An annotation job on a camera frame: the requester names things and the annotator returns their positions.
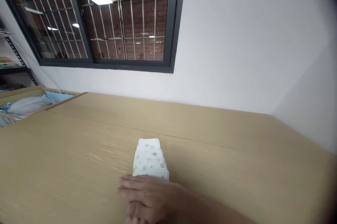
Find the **metal grille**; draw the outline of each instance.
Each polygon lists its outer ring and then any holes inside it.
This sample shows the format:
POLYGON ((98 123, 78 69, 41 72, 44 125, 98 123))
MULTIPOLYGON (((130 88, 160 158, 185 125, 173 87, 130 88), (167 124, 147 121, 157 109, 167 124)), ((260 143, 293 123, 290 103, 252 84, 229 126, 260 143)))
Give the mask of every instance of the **metal grille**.
POLYGON ((16 1, 24 9, 44 58, 88 58, 71 0, 16 1))
POLYGON ((167 0, 81 0, 97 59, 163 61, 167 0))
MULTIPOLYGON (((82 17, 72 0, 15 0, 36 36, 43 58, 87 59, 82 17)), ((163 61, 167 0, 80 0, 96 59, 163 61)))

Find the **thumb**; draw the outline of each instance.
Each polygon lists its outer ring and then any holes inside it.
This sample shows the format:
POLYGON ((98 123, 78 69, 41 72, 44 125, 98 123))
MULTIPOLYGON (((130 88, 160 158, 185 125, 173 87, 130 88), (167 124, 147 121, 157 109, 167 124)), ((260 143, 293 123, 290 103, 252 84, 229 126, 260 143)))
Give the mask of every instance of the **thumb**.
POLYGON ((141 218, 149 224, 156 224, 165 218, 165 214, 159 209, 147 207, 139 202, 130 202, 127 207, 127 215, 133 218, 141 218))

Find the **finger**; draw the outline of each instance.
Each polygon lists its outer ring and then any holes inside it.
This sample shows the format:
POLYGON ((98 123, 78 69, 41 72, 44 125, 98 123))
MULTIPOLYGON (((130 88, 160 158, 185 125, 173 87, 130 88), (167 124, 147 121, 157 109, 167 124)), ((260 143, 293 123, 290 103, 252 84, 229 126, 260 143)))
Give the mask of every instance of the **finger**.
POLYGON ((125 174, 123 176, 121 176, 119 179, 127 179, 127 180, 132 180, 132 181, 143 181, 144 179, 141 178, 141 176, 132 176, 130 174, 125 174))
POLYGON ((128 180, 125 178, 121 178, 119 180, 119 187, 120 188, 127 188, 127 189, 133 189, 133 190, 139 190, 141 189, 143 183, 133 180, 128 180))
POLYGON ((165 218, 165 213, 162 210, 144 206, 139 202, 131 202, 127 207, 127 214, 130 217, 144 219, 149 224, 156 224, 165 218))
POLYGON ((142 193, 139 190, 117 188, 117 194, 122 198, 127 198, 129 201, 142 201, 142 193))
POLYGON ((129 216, 127 216, 124 224, 132 224, 132 221, 133 221, 133 219, 130 218, 129 216))

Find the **brick wall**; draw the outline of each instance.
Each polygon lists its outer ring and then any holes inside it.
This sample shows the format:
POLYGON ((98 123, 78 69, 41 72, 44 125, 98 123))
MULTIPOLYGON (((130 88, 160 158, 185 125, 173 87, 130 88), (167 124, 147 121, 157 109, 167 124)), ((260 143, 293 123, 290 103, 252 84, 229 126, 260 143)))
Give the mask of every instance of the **brick wall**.
MULTIPOLYGON (((156 5, 155 35, 156 36, 165 35, 167 0, 156 0, 156 3, 157 5, 156 5)), ((135 44, 133 44, 133 40, 128 39, 126 40, 126 51, 128 60, 134 60, 135 58, 136 60, 153 60, 154 51, 156 54, 156 61, 163 60, 164 38, 156 39, 156 41, 154 41, 153 38, 151 39, 149 38, 149 36, 154 35, 154 26, 155 26, 154 6, 155 0, 144 0, 144 33, 147 33, 145 35, 147 39, 145 39, 145 44, 143 39, 135 40, 135 44)), ((121 37, 121 26, 119 21, 119 12, 117 3, 111 5, 104 5, 101 7, 95 5, 91 7, 91 11, 94 17, 93 19, 95 22, 97 36, 99 38, 104 38, 104 31, 107 38, 113 38, 112 26, 114 29, 115 37, 121 37)), ((93 39, 96 37, 96 34, 94 31, 91 11, 89 7, 85 7, 86 22, 89 27, 90 37, 93 39)), ((142 0, 132 0, 132 14, 131 14, 130 0, 123 0, 122 12, 123 12, 123 25, 125 37, 127 38, 133 37, 133 32, 135 37, 142 37, 143 36, 142 0)), ((93 41, 92 43, 97 58, 102 57, 103 59, 108 59, 105 42, 98 42, 100 44, 101 54, 99 54, 97 41, 93 41)), ((118 41, 116 45, 117 45, 118 58, 124 59, 122 42, 118 41)), ((114 42, 110 41, 108 42, 108 49, 110 52, 110 58, 116 59, 114 42)))
MULTIPOLYGON (((79 58, 79 53, 85 57, 85 50, 83 43, 80 41, 75 42, 61 42, 62 40, 80 40, 81 35, 79 29, 71 26, 76 23, 76 18, 74 11, 62 10, 60 12, 49 12, 48 9, 57 10, 65 7, 71 7, 70 0, 41 0, 42 5, 39 0, 35 0, 38 5, 38 9, 42 9, 42 6, 47 10, 46 16, 43 16, 43 21, 45 26, 50 26, 52 28, 57 28, 58 31, 48 30, 48 34, 58 41, 62 53, 68 54, 69 58, 79 58)), ((82 4, 88 4, 88 0, 81 0, 82 4)), ((165 35, 166 27, 166 11, 167 11, 167 0, 144 0, 144 14, 142 8, 142 0, 132 0, 132 5, 130 0, 123 0, 121 9, 123 12, 122 19, 124 25, 124 32, 126 38, 142 37, 141 39, 126 40, 126 51, 128 60, 153 60, 154 53, 156 55, 156 61, 162 61, 164 55, 164 38, 149 38, 152 35, 165 35)), ((122 38, 122 28, 119 16, 118 3, 114 2, 110 5, 98 6, 94 4, 91 7, 84 7, 84 16, 87 24, 89 36, 91 39, 96 37, 104 39, 119 37, 122 38)), ((36 23, 39 24, 40 31, 36 30, 38 39, 48 39, 46 37, 45 28, 41 25, 41 21, 38 18, 35 19, 36 23)), ((96 58, 102 59, 124 59, 124 49, 122 40, 107 40, 107 41, 92 41, 92 46, 96 58)))

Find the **wooden table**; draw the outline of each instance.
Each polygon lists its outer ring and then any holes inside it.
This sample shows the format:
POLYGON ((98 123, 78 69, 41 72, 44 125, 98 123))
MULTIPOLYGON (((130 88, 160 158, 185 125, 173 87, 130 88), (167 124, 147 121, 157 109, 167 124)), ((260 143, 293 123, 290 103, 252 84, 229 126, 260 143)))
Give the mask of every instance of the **wooden table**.
POLYGON ((258 223, 316 223, 335 158, 268 115, 87 93, 0 130, 0 220, 123 223, 139 138, 170 180, 258 223))

